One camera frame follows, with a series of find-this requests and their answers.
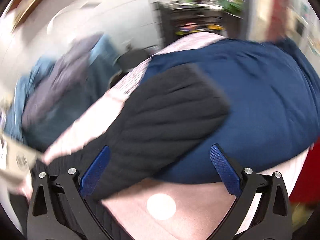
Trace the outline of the red fabric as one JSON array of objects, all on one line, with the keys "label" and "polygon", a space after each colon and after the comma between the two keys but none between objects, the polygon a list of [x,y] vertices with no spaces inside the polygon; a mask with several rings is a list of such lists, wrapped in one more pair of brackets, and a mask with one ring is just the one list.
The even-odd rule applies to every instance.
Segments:
[{"label": "red fabric", "polygon": [[320,183],[319,139],[308,151],[301,173],[290,195],[292,203],[315,204],[319,202]]}]

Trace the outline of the blue grey bedding pile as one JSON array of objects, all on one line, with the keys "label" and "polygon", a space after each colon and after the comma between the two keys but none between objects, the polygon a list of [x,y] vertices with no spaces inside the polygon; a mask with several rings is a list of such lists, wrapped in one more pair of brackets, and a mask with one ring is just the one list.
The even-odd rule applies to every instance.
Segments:
[{"label": "blue grey bedding pile", "polygon": [[73,43],[59,59],[41,57],[16,83],[4,133],[40,152],[109,89],[120,72],[119,54],[107,35]]}]

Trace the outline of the black quilted jacket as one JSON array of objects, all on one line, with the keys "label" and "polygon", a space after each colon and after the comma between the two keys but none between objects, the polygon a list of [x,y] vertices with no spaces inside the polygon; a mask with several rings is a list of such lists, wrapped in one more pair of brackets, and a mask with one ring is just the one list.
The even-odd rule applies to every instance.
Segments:
[{"label": "black quilted jacket", "polygon": [[[221,126],[229,109],[226,96],[196,65],[172,67],[139,85],[104,134],[79,150],[76,157],[47,165],[45,173],[60,176],[72,167],[85,171],[107,146],[110,161],[85,201],[110,239],[129,239],[114,218],[103,224],[95,205],[192,151]],[[56,194],[54,204],[59,222],[83,237],[63,193]]]}]

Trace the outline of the black office chair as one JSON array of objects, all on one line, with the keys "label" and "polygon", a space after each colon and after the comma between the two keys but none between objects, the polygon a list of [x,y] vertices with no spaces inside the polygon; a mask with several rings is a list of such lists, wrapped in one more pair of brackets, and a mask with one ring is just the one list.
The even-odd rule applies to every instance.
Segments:
[{"label": "black office chair", "polygon": [[150,54],[146,50],[133,49],[121,55],[117,59],[117,64],[121,68],[122,72],[128,73],[149,57]]}]

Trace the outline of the navy blue jacket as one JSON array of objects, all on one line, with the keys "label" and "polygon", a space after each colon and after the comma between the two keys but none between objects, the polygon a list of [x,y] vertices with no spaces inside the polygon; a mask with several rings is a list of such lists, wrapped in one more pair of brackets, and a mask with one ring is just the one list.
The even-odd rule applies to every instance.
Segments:
[{"label": "navy blue jacket", "polygon": [[209,157],[218,144],[243,167],[261,172],[306,150],[319,137],[319,76],[290,38],[223,39],[206,47],[156,55],[144,79],[196,64],[226,94],[231,112],[207,140],[155,178],[183,184],[220,181]]}]

